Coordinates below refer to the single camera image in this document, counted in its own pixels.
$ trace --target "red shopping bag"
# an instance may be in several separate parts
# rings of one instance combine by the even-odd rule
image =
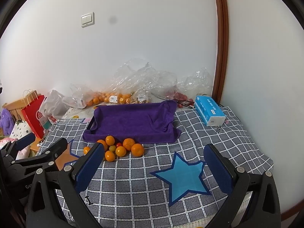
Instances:
[[[38,110],[43,100],[44,100],[44,95],[39,95],[36,99],[34,99],[28,106],[24,107],[21,111],[24,116],[24,119],[27,121],[33,133],[36,135],[36,137],[40,139],[42,139],[44,136],[44,128],[42,127],[42,125],[38,120],[40,116],[37,113],[39,112]]]

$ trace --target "gray plaid cloth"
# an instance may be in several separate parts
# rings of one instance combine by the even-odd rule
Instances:
[[[221,127],[206,127],[198,112],[179,111],[174,126],[181,130],[175,143],[144,144],[142,157],[127,154],[114,162],[103,161],[87,190],[80,193],[94,217],[104,228],[166,228],[187,224],[215,214],[227,195],[218,187],[209,167],[202,176],[211,195],[189,193],[168,207],[168,185],[150,172],[171,166],[174,152],[188,162],[203,160],[203,148],[213,143],[234,166],[247,172],[272,170],[273,161],[256,147],[240,120],[228,108],[222,108],[227,120]],[[50,129],[40,152],[60,137],[73,139],[71,151],[83,155],[82,141],[88,122],[83,119],[60,120]],[[58,199],[67,219],[73,219],[60,190]]]

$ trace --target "white light switch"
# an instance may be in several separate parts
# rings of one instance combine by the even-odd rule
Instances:
[[[87,13],[81,16],[81,27],[87,27],[90,25],[94,25],[94,12],[92,13]]]

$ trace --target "silver screw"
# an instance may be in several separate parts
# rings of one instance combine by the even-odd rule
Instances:
[[[36,170],[37,174],[41,174],[43,172],[43,170],[41,168],[39,168],[38,170]]]
[[[72,169],[72,167],[70,165],[66,165],[63,170],[64,171],[70,171]]]
[[[268,171],[268,170],[265,172],[265,175],[268,176],[268,177],[272,176],[271,172]]]
[[[238,171],[239,173],[244,173],[244,172],[245,172],[244,168],[243,168],[243,167],[240,167],[240,166],[237,168],[237,171]]]

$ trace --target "box covered with purple towel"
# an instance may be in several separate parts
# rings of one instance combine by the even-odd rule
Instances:
[[[180,136],[173,127],[177,103],[173,100],[151,104],[99,106],[83,133],[83,140],[96,142],[112,135],[117,141],[133,138],[137,143],[173,143]]]

